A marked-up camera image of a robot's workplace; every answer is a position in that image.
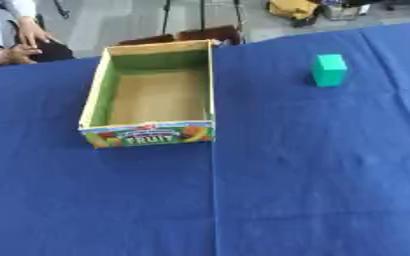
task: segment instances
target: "green cube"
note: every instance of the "green cube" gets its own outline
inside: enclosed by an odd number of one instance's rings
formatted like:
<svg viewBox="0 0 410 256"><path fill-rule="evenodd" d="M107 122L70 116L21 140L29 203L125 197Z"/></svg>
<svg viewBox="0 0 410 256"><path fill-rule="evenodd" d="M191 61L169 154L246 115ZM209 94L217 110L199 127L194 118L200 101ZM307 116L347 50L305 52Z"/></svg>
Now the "green cube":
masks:
<svg viewBox="0 0 410 256"><path fill-rule="evenodd" d="M340 85L348 70L340 54L317 55L312 69L314 80L319 87Z"/></svg>

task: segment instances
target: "person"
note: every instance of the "person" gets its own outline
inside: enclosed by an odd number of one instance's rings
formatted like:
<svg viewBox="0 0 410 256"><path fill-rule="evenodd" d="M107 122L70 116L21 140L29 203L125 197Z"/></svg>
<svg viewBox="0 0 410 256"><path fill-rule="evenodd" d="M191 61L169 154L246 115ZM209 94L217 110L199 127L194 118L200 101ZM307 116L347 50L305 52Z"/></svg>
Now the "person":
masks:
<svg viewBox="0 0 410 256"><path fill-rule="evenodd" d="M15 21L0 18L0 66L74 58L72 51L36 20L33 0L4 0Z"/></svg>

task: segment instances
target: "dark pants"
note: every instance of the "dark pants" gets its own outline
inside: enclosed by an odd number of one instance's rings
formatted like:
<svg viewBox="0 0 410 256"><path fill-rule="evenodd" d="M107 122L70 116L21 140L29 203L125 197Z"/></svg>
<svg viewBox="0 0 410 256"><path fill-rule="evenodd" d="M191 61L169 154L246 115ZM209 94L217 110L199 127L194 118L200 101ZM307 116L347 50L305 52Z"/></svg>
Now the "dark pants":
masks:
<svg viewBox="0 0 410 256"><path fill-rule="evenodd" d="M13 24L16 28L16 33L18 34L18 27ZM20 44L20 39L18 36L15 36L15 43ZM71 51L66 45L60 44L54 41L50 43L37 42L39 49L42 51L42 54L31 56L31 59L36 62L50 62L55 60L69 60L74 59L73 51Z"/></svg>

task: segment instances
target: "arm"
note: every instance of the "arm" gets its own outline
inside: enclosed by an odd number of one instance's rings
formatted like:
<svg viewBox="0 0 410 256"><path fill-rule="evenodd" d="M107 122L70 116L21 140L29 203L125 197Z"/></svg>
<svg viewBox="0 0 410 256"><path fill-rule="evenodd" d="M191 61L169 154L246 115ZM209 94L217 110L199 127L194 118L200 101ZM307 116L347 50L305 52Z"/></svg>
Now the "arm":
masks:
<svg viewBox="0 0 410 256"><path fill-rule="evenodd" d="M48 32L44 31L35 21L36 5L34 0L4 0L8 9L18 20L20 27L20 41L26 46L37 47L37 40L49 43L55 40Z"/></svg>
<svg viewBox="0 0 410 256"><path fill-rule="evenodd" d="M37 15L34 0L4 0L9 11L15 18L21 17L35 18Z"/></svg>
<svg viewBox="0 0 410 256"><path fill-rule="evenodd" d="M30 57L41 53L39 49L32 49L22 44L9 49L0 48L0 65L33 64L35 61L32 61Z"/></svg>

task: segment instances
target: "cardboard box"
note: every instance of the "cardboard box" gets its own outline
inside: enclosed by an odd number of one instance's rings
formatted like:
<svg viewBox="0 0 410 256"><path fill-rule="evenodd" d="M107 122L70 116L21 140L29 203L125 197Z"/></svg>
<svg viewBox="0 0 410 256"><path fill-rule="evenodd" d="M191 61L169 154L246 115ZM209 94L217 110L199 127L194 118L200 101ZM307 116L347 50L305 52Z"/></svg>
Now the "cardboard box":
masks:
<svg viewBox="0 0 410 256"><path fill-rule="evenodd" d="M96 148L214 137L209 40L104 50L79 131Z"/></svg>

